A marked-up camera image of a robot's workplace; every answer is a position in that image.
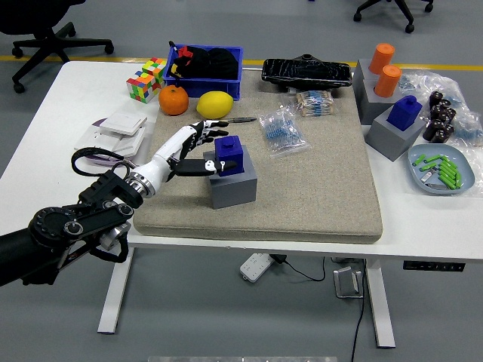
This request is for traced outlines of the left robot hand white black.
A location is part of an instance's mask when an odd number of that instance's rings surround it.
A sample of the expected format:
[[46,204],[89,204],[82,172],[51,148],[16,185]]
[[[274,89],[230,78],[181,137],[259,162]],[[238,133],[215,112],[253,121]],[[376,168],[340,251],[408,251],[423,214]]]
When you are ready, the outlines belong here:
[[174,174],[174,162],[184,159],[189,152],[197,146],[212,143],[217,137],[228,136],[224,130],[229,123],[226,121],[199,121],[180,128],[162,147],[154,154],[146,166],[156,169],[155,176],[150,179],[144,175],[159,190],[161,183],[166,183]]

